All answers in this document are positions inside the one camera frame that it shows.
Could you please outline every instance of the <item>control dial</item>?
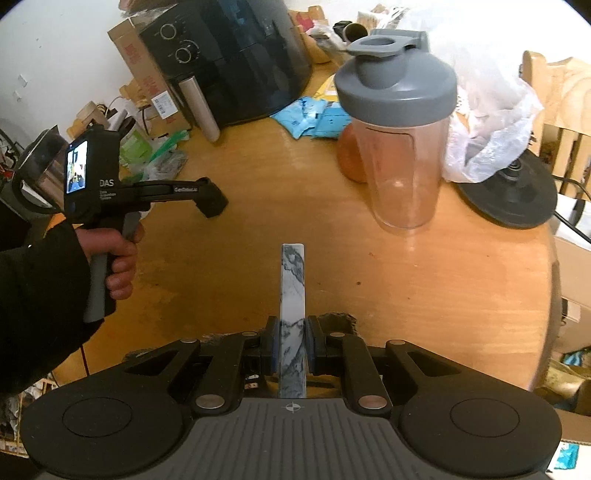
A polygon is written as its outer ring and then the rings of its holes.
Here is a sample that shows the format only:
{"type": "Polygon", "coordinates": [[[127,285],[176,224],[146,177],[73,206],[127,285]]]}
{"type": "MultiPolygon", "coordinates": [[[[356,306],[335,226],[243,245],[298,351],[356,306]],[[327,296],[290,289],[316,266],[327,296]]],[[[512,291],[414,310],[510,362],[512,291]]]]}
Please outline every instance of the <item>control dial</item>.
{"type": "Polygon", "coordinates": [[[199,47],[194,41],[185,40],[183,45],[175,52],[174,58],[179,63],[189,63],[199,56],[199,47]]]}
{"type": "Polygon", "coordinates": [[[174,37],[177,36],[177,34],[178,29],[176,25],[172,23],[165,23],[164,25],[162,25],[162,27],[160,27],[160,36],[164,40],[172,40],[174,37]]]}

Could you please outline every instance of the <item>gray ridged panel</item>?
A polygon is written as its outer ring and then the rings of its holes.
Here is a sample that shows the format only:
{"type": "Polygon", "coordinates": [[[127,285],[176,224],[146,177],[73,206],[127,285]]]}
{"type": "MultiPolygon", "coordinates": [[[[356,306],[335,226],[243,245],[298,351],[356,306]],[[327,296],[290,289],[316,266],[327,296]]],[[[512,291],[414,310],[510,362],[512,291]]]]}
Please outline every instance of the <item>gray ridged panel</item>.
{"type": "MultiPolygon", "coordinates": [[[[233,413],[198,420],[169,458],[127,478],[460,480],[416,457],[387,420],[357,415],[340,398],[246,398],[233,413]],[[301,408],[286,408],[294,403],[301,408]]],[[[535,473],[521,479],[547,477],[535,473]]]]}

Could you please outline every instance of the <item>chair backrest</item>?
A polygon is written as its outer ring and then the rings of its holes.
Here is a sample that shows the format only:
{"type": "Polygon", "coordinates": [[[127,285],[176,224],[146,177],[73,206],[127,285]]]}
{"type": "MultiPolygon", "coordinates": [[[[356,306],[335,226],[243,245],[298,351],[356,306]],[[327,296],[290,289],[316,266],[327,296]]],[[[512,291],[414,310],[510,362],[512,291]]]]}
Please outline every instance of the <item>chair backrest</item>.
{"type": "MultiPolygon", "coordinates": [[[[536,118],[530,150],[540,155],[544,126],[558,127],[558,141],[551,152],[552,173],[590,183],[591,168],[591,65],[574,58],[547,63],[543,55],[526,51],[521,77],[544,105],[536,118]]],[[[560,193],[581,195],[577,187],[557,182],[560,193]]]]}

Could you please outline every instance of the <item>black sleeve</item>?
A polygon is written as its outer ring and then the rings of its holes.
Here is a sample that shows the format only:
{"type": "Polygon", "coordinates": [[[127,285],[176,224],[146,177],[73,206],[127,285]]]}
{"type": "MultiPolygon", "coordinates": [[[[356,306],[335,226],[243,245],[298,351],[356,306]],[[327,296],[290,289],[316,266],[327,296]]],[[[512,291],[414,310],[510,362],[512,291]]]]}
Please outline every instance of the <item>black sleeve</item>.
{"type": "Polygon", "coordinates": [[[0,397],[60,365],[102,322],[82,321],[88,261],[63,222],[39,243],[0,253],[0,397]]]}

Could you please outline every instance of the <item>person's arm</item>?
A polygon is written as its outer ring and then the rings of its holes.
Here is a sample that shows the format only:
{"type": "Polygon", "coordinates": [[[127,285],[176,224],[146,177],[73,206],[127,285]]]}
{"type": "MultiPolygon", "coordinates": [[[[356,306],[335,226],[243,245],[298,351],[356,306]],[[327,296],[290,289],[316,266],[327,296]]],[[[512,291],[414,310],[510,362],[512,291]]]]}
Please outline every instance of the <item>person's arm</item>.
{"type": "MultiPolygon", "coordinates": [[[[141,228],[134,241],[139,241],[141,228]]],[[[98,330],[85,324],[88,258],[110,252],[111,296],[131,295],[135,245],[114,230],[75,231],[67,222],[39,243],[0,253],[0,397],[18,393],[60,365],[98,330]]]]}

